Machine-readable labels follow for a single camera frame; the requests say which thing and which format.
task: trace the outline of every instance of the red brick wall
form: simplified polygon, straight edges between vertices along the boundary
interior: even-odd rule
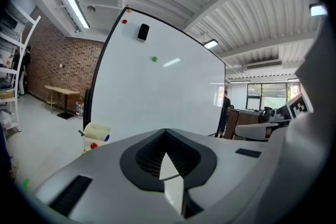
[[[65,37],[38,7],[31,17],[41,16],[29,44],[31,63],[28,76],[28,91],[46,99],[45,85],[58,86],[80,92],[84,99],[85,89],[91,86],[92,76],[103,43],[98,41]],[[29,29],[23,34],[23,40]],[[68,109],[75,110],[78,97],[69,97]]]

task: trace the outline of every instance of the whiteboard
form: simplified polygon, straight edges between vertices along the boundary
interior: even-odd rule
[[[137,39],[141,24],[150,27],[146,41]],[[124,9],[96,69],[91,122],[110,126],[112,141],[162,128],[217,132],[225,64],[171,25]]]

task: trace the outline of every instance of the black stand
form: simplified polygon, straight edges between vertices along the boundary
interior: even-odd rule
[[[68,95],[67,94],[65,94],[65,96],[64,96],[64,112],[57,114],[57,116],[59,116],[62,119],[65,119],[65,120],[74,116],[74,115],[68,113]]]

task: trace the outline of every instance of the gray floor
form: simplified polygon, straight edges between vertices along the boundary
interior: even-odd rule
[[[83,140],[78,133],[82,120],[73,117],[64,120],[51,114],[49,107],[30,95],[18,100],[22,131],[7,141],[11,154],[19,161],[16,182],[27,178],[28,190],[34,191],[47,177],[79,157]]]

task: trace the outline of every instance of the whiteboard frame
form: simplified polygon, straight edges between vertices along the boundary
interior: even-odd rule
[[[95,85],[96,85],[96,79],[97,79],[97,75],[98,75],[98,70],[100,68],[100,64],[101,64],[101,61],[102,61],[102,58],[104,56],[104,53],[105,53],[105,50],[107,48],[107,45],[111,39],[111,36],[115,30],[115,28],[117,27],[119,21],[121,20],[122,16],[124,15],[124,13],[128,10],[132,10],[134,12],[137,12],[137,13],[140,13],[140,14],[143,14],[145,16],[148,16],[148,17],[151,17],[153,19],[156,19],[172,28],[174,28],[175,30],[178,30],[179,32],[185,34],[187,37],[191,38],[192,40],[194,40],[195,42],[197,42],[198,44],[200,44],[204,49],[208,50],[209,52],[211,52],[216,58],[218,58],[223,64],[224,64],[224,67],[226,69],[226,65],[225,65],[225,62],[222,60],[222,58],[220,58],[217,54],[215,54],[213,51],[207,49],[204,47],[204,44],[200,43],[198,40],[196,40],[195,38],[193,38],[192,36],[188,35],[186,32],[182,31],[181,29],[153,16],[153,15],[150,15],[148,13],[145,13],[145,12],[142,12],[140,10],[137,10],[137,9],[134,9],[134,8],[130,8],[130,7],[125,7],[122,12],[119,14],[117,20],[115,21],[114,25],[112,26],[112,29],[111,31],[109,32],[108,36],[107,36],[107,39],[104,43],[104,46],[103,48],[101,49],[101,53],[99,55],[99,58],[98,58],[98,61],[97,61],[97,64],[96,64],[96,68],[94,70],[94,73],[93,73],[93,78],[92,78],[92,83],[91,83],[91,88],[87,90],[87,92],[85,93],[85,100],[84,100],[84,103],[85,103],[85,107],[84,107],[84,115],[83,115],[83,130],[85,129],[86,125],[88,125],[90,122],[91,122],[91,108],[92,108],[92,99],[93,99],[93,93],[94,93],[94,88],[95,88]],[[221,110],[221,116],[219,117],[219,121],[218,121],[218,128],[217,128],[217,132],[216,133],[213,133],[213,134],[210,134],[208,136],[215,136],[215,137],[218,137],[218,133],[219,133],[219,124],[220,124],[220,120],[222,118],[222,115],[223,115],[223,112],[224,112],[224,102],[223,102],[223,105],[222,105],[222,110]]]

